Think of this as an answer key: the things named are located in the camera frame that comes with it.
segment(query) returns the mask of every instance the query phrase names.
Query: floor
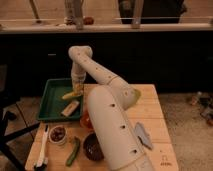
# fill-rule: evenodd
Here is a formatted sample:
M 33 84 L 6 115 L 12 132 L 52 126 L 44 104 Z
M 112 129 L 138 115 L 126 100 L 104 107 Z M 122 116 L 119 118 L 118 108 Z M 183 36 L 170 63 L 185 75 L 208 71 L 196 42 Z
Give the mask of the floor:
M 203 107 L 200 104 L 191 106 L 188 99 L 194 93 L 159 94 L 159 100 L 172 140 L 180 171 L 213 170 L 213 127 L 206 124 L 200 116 Z M 40 97 L 22 97 L 17 104 L 22 109 L 28 125 L 36 123 Z M 15 105 L 5 109 L 17 114 L 15 121 L 10 121 L 7 133 L 24 127 L 24 122 Z M 24 164 L 26 162 L 32 138 L 30 134 L 8 143 L 11 151 Z M 0 171 L 16 170 L 10 161 L 0 155 Z

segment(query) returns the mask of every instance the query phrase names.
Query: yellow object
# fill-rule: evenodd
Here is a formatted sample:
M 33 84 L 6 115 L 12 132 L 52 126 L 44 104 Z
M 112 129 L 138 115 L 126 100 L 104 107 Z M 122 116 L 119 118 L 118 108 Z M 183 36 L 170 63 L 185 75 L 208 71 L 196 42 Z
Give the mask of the yellow object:
M 75 93 L 74 91 L 70 92 L 70 93 L 67 93 L 65 95 L 62 96 L 62 99 L 63 100 L 69 100 L 69 99 L 72 99 L 74 97 L 78 97 L 80 95 L 78 95 L 77 93 Z

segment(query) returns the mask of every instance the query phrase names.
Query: black chair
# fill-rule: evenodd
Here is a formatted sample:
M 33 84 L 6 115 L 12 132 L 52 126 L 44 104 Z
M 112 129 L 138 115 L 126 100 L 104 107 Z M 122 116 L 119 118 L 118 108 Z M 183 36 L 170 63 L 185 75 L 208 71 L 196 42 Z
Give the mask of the black chair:
M 141 23 L 178 23 L 184 0 L 144 0 Z M 118 0 L 123 24 L 131 24 L 135 0 Z
M 0 92 L 0 151 L 16 166 L 18 170 L 25 170 L 24 166 L 18 161 L 18 159 L 14 156 L 14 154 L 10 151 L 10 147 L 7 145 L 7 142 L 23 135 L 26 133 L 30 133 L 30 131 L 38 128 L 39 123 L 34 124 L 32 126 L 28 126 L 24 115 L 20 109 L 20 107 L 17 104 L 17 101 L 20 100 L 20 96 L 17 94 L 17 92 L 12 89 L 12 86 L 7 86 L 5 84 L 4 90 Z M 7 106 L 10 106 L 12 104 L 15 104 L 21 117 L 24 120 L 24 123 L 26 125 L 26 128 L 15 131 L 11 134 L 5 135 L 5 131 L 8 126 L 8 120 L 14 120 L 16 118 L 16 115 L 14 113 L 11 113 L 10 111 L 5 112 L 4 115 L 4 108 Z

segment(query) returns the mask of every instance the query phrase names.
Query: bowl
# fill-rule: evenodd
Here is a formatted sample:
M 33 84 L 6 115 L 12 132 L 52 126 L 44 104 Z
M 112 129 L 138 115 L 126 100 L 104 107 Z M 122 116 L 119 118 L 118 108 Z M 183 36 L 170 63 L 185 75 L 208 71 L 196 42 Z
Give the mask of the bowl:
M 84 154 L 89 160 L 101 161 L 104 159 L 103 152 L 95 133 L 91 133 L 86 137 L 83 143 L 83 148 Z
M 67 131 L 63 125 L 57 125 L 50 129 L 49 140 L 53 144 L 63 145 L 67 140 Z

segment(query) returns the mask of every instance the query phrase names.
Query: red object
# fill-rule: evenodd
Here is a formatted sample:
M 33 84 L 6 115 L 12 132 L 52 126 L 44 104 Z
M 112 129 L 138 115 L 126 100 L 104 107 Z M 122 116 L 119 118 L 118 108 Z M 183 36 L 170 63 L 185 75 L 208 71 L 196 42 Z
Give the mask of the red object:
M 92 126 L 92 123 L 90 121 L 90 118 L 89 118 L 89 113 L 87 110 L 84 111 L 81 119 L 80 119 L 80 124 L 82 127 L 88 129 L 88 131 L 93 131 L 93 126 Z

